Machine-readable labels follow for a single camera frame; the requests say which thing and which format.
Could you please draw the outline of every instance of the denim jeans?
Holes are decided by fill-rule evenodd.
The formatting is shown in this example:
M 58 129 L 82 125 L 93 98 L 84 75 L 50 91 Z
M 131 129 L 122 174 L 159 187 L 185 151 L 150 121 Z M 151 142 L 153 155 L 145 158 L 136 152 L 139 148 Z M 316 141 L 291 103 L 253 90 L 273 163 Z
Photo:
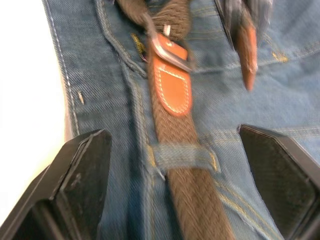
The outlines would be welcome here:
M 169 168 L 212 173 L 240 240 L 282 239 L 261 196 L 237 134 L 251 124 L 287 134 L 320 163 L 320 2 L 275 1 L 258 49 L 254 90 L 243 87 L 213 0 L 190 3 L 186 37 L 197 61 L 192 117 L 200 146 L 157 142 L 146 64 L 112 0 L 43 0 L 64 76 L 73 134 L 107 129 L 112 151 L 101 240 L 182 239 L 168 184 Z M 156 12 L 164 0 L 149 0 Z

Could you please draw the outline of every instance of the metal buckle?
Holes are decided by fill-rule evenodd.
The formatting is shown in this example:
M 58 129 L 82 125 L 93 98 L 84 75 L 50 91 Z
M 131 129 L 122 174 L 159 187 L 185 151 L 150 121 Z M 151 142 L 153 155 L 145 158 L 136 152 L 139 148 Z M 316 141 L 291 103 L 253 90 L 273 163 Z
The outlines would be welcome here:
M 171 63 L 172 65 L 174 65 L 174 66 L 176 66 L 176 67 L 178 67 L 188 73 L 192 72 L 194 70 L 194 68 L 192 67 L 192 64 L 189 61 L 184 60 L 184 59 L 172 54 L 171 52 L 167 51 L 166 49 L 164 49 L 162 47 L 162 45 L 158 39 L 158 33 L 156 31 L 156 27 L 154 25 L 154 22 L 153 22 L 151 16 L 145 12 L 143 14 L 143 18 L 146 23 L 147 34 L 151 38 L 152 48 L 155 51 L 155 53 L 160 58 Z

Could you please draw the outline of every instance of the braided belt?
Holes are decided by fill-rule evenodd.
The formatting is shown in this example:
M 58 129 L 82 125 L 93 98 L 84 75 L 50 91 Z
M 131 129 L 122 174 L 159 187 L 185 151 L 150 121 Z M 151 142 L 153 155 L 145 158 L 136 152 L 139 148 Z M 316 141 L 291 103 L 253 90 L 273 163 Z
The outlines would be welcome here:
M 199 144 L 190 114 L 192 91 L 187 51 L 181 41 L 190 30 L 189 0 L 170 0 L 152 18 L 145 0 L 117 0 L 124 13 L 147 30 L 147 69 L 157 139 L 165 144 Z M 257 69 L 255 27 L 242 15 L 235 48 L 247 89 Z M 235 239 L 207 169 L 175 168 L 166 173 L 176 215 L 186 240 Z

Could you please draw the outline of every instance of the brown braided belt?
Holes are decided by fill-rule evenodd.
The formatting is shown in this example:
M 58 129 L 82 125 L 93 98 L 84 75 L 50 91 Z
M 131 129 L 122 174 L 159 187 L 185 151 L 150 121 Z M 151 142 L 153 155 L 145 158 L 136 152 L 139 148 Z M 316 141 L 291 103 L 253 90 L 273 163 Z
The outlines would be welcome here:
M 117 0 L 117 2 L 133 22 L 148 28 L 144 13 L 149 14 L 149 12 L 144 0 Z M 164 26 L 170 26 L 168 37 L 171 41 L 183 40 L 190 29 L 189 0 L 170 0 L 161 11 L 152 17 L 152 21 L 158 32 L 162 32 Z M 241 44 L 248 43 L 248 38 L 242 39 L 245 40 L 239 41 L 240 48 Z M 179 116 L 171 114 L 160 101 L 154 71 L 154 59 L 157 54 L 151 45 L 149 41 L 148 79 L 157 139 L 160 143 L 165 144 L 197 145 L 199 143 L 191 114 L 189 112 Z M 240 59 L 246 61 L 246 67 L 243 68 L 242 73 L 250 79 L 254 78 L 255 71 L 254 73 L 248 71 L 248 66 L 250 67 L 250 64 L 252 66 L 252 62 L 253 65 L 256 64 L 254 62 L 256 58 L 253 61 L 248 60 L 246 52 L 251 53 L 252 51 L 246 48 L 241 52 L 243 57 L 239 55 Z M 209 170 L 175 168 L 168 170 L 166 176 L 179 224 L 186 240 L 235 239 Z

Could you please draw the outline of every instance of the blue denim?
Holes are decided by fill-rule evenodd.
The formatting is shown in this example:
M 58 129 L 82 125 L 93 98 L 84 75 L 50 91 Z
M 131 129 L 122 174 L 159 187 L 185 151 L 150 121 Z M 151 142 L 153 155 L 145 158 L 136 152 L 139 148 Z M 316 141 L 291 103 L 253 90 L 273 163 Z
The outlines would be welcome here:
M 185 166 L 210 170 L 237 239 L 282 239 L 256 189 L 237 126 L 287 134 L 320 163 L 320 1 L 274 2 L 251 93 L 214 1 L 191 1 L 186 40 L 197 61 L 192 117 L 200 147 L 158 144 L 146 65 L 131 33 L 142 41 L 146 36 L 113 1 L 43 2 L 73 134 L 112 134 L 98 239 L 182 239 L 164 175 Z M 151 12 L 163 2 L 147 1 Z

